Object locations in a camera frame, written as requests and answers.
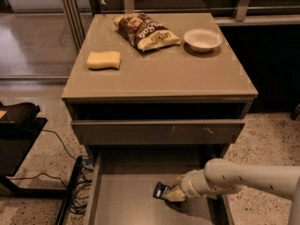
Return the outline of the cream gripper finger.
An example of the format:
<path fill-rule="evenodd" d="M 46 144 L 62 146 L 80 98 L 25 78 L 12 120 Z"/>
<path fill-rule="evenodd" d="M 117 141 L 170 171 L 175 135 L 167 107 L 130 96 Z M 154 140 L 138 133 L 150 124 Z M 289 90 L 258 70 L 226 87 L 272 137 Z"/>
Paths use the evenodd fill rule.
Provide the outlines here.
<path fill-rule="evenodd" d="M 180 185 L 182 184 L 182 182 L 184 181 L 184 178 L 185 178 L 184 175 L 180 175 L 180 176 L 176 177 L 176 178 L 174 179 L 173 185 L 174 185 L 175 187 L 176 187 L 176 186 L 180 186 Z"/>
<path fill-rule="evenodd" d="M 176 186 L 166 193 L 165 199 L 171 203 L 183 202 L 186 199 L 186 194 L 179 186 Z"/>

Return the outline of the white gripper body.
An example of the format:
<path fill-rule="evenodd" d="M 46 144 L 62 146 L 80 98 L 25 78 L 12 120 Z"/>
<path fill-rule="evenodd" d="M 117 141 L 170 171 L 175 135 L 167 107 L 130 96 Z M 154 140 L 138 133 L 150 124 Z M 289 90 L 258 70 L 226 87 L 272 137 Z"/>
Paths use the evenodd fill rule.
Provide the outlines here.
<path fill-rule="evenodd" d="M 179 187 L 188 198 L 199 198 L 202 196 L 203 171 L 193 170 L 178 177 Z"/>

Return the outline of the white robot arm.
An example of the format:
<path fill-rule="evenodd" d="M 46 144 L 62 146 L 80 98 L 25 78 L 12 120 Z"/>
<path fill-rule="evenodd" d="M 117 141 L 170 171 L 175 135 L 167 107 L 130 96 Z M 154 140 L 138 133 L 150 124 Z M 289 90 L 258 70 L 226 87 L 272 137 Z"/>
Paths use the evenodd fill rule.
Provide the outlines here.
<path fill-rule="evenodd" d="M 177 177 L 164 194 L 169 202 L 202 195 L 233 194 L 241 186 L 255 188 L 292 201 L 288 225 L 300 225 L 300 167 L 241 165 L 223 158 L 210 159 L 201 170 Z"/>

